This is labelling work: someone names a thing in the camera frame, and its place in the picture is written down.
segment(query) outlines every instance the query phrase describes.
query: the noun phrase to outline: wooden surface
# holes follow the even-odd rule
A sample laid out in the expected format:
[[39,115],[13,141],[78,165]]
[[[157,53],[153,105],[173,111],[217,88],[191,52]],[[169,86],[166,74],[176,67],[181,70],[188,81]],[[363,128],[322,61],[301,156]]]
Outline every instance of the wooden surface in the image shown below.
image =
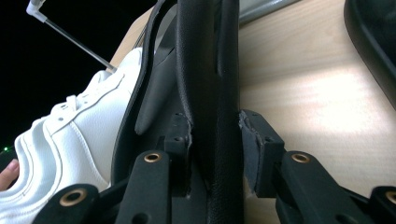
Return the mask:
[[[396,112],[355,50],[343,13],[343,0],[303,0],[241,27],[241,108],[261,113],[286,150],[312,154],[338,184],[369,196],[375,186],[396,186]],[[132,47],[142,22],[121,46]],[[247,192],[246,221],[278,223],[274,200]]]

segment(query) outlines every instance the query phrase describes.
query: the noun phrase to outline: screw hole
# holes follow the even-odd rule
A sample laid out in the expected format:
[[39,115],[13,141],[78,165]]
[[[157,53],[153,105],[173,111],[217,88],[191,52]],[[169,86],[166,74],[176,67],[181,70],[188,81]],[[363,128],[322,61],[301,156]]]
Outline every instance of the screw hole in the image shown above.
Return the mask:
[[347,215],[337,215],[335,219],[341,224],[359,224],[355,218],[347,216]]
[[87,190],[73,189],[67,192],[59,201],[64,207],[69,207],[82,202],[87,197]]
[[156,162],[161,159],[161,155],[158,153],[151,153],[145,156],[146,162]]
[[291,157],[300,163],[308,163],[310,161],[309,157],[305,156],[304,154],[293,154]]
[[132,224],[146,224],[149,222],[149,216],[145,213],[139,213],[132,218]]

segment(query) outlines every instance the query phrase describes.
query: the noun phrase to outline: black plastic part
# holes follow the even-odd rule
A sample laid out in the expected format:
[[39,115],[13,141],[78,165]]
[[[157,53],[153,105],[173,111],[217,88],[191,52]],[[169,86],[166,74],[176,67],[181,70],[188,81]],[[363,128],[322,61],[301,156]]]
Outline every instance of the black plastic part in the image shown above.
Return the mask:
[[349,195],[349,198],[353,201],[353,203],[356,204],[366,216],[370,216],[368,198],[363,197],[350,189],[343,188],[343,190]]
[[99,200],[94,205],[87,223],[113,224],[116,221],[120,202],[122,201],[128,181],[129,179],[124,179],[100,193]]
[[276,188],[276,199],[281,199],[282,203],[287,203],[289,206],[298,210],[297,203],[294,201],[293,195],[290,192],[289,186],[282,176],[281,162],[277,162],[274,165],[274,171],[272,176],[272,182]]
[[135,132],[137,117],[148,89],[154,61],[155,39],[161,21],[167,11],[176,3],[175,0],[159,0],[152,9],[147,23],[143,42],[142,65],[136,81],[134,92],[131,95],[120,125],[120,132],[116,140],[113,162],[111,167],[111,183],[116,184],[127,178],[131,165],[134,167],[135,158],[147,150],[140,147],[141,137]]
[[287,152],[281,173],[304,223],[373,223],[312,155]]
[[282,198],[276,198],[276,211],[280,223],[304,223],[300,211],[288,203],[283,202]]
[[134,162],[116,223],[171,223],[169,170],[169,156],[163,151],[140,154]]
[[172,196],[186,196],[190,186],[191,125],[187,118],[176,113],[164,140],[164,149],[171,160]]
[[99,198],[98,189],[88,184],[76,184],[57,192],[35,217],[34,224],[87,223],[93,205]]
[[369,201],[370,216],[375,223],[396,223],[396,188],[377,187]]
[[145,133],[158,116],[163,116],[163,107],[176,87],[175,29],[173,19],[155,51],[150,82],[134,127],[138,134]]
[[273,167],[286,152],[285,143],[262,115],[242,110],[239,114],[245,157],[245,176],[259,198],[275,198]]
[[396,108],[396,2],[346,0],[344,17],[355,48]]
[[172,224],[202,224],[207,217],[207,192],[203,179],[191,162],[191,189],[186,197],[172,197]]

